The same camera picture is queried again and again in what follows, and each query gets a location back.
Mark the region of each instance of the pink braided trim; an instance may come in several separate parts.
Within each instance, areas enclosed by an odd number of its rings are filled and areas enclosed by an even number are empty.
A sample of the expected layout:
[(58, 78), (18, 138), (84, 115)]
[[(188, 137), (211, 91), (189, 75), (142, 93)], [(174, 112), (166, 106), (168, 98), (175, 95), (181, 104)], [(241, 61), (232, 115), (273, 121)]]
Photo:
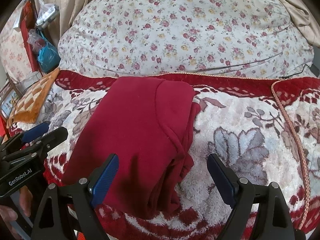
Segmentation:
[(276, 100), (276, 104), (278, 105), (278, 107), (284, 117), (284, 120), (289, 125), (289, 129), (290, 129), (290, 131), (293, 135), (294, 141), (296, 142), (297, 147), (298, 147), (298, 153), (299, 153), (299, 157), (300, 157), (301, 170), (302, 170), (303, 185), (304, 185), (304, 189), (305, 189), (305, 193), (304, 193), (305, 208), (304, 208), (303, 215), (302, 215), (302, 218), (301, 218), (301, 221), (299, 224), (299, 229), (301, 229), (304, 225), (304, 222), (306, 221), (307, 214), (309, 211), (309, 202), (310, 202), (309, 171), (308, 171), (308, 167), (307, 167), (306, 157), (303, 152), (303, 146), (302, 146), (301, 140), (293, 127), (292, 120), (288, 116), (287, 112), (285, 111), (284, 107), (282, 106), (282, 104), (281, 104), (281, 102), (280, 102), (280, 100), (274, 90), (274, 85), (277, 84), (278, 82), (282, 82), (282, 81), (283, 80), (279, 80), (277, 82), (274, 82), (271, 86), (271, 92), (273, 94), (274, 99)]

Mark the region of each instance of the bed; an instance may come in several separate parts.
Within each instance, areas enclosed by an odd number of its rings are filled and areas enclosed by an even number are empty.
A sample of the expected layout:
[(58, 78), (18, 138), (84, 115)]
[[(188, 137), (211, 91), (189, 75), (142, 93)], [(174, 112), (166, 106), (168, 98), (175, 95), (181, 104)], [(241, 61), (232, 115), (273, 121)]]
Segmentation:
[(280, 0), (93, 0), (60, 39), (60, 68), (89, 77), (286, 76), (313, 59), (289, 11)]
[[(316, 227), (320, 209), (319, 79), (277, 82), (181, 73), (159, 78), (188, 82), (196, 91), (194, 101), (201, 106), (189, 151), (195, 165), (175, 188), (181, 208), (173, 214), (161, 212), (151, 220), (143, 220), (104, 204), (96, 212), (107, 233), (119, 240), (215, 239), (230, 208), (223, 203), (206, 169), (206, 157), (212, 151), (223, 161), (229, 159), (238, 176), (263, 185), (277, 181), (294, 227), (305, 233)], [(88, 78), (62, 70), (36, 123), (13, 124), (14, 133), (45, 121), (50, 122), (49, 131), (60, 126), (67, 128), (68, 139), (50, 151), (45, 162), (49, 183), (62, 185), (61, 178), (77, 139), (114, 81), (110, 77)], [(290, 120), (294, 130), (288, 125)], [(302, 143), (303, 155), (294, 134)], [(228, 146), (236, 150), (225, 152), (223, 149)], [(307, 170), (302, 165), (303, 156)], [(249, 237), (256, 211), (254, 206), (243, 239)]]

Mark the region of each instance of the plastic bag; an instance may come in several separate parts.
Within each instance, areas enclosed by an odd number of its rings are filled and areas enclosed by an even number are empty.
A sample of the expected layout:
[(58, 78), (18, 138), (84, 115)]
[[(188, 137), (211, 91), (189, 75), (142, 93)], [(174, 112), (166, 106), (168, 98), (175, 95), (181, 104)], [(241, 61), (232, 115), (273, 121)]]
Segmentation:
[(40, 10), (38, 19), (36, 22), (36, 26), (43, 30), (48, 26), (50, 22), (52, 22), (57, 15), (60, 14), (59, 12), (59, 6), (54, 3), (44, 3), (43, 0), (39, 0), (40, 3)]
[(49, 73), (53, 68), (57, 67), (60, 63), (60, 56), (58, 50), (53, 46), (40, 32), (46, 41), (46, 46), (39, 51), (38, 62), (45, 73)]
[(32, 45), (32, 51), (36, 55), (38, 55), (39, 51), (47, 45), (46, 41), (38, 33), (36, 33), (34, 29), (29, 31), (27, 43)]

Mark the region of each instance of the wall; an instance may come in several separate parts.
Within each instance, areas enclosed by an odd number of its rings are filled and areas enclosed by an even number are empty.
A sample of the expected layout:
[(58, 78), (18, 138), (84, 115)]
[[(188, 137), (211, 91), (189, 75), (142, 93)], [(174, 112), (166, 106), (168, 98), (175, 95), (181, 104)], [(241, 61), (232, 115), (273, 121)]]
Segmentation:
[(2, 66), (2, 63), (0, 61), (0, 89), (4, 86), (5, 83), (5, 79), (6, 79), (6, 75), (5, 75), (5, 71), (4, 68)]

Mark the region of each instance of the blue plastic bag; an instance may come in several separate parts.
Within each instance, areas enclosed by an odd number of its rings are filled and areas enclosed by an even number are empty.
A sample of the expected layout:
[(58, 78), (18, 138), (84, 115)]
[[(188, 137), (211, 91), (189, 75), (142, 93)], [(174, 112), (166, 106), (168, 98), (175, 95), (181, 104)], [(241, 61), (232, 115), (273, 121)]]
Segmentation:
[(48, 42), (42, 33), (41, 36), (47, 45), (39, 51), (38, 62), (43, 72), (49, 73), (52, 69), (59, 65), (61, 59), (57, 48)]

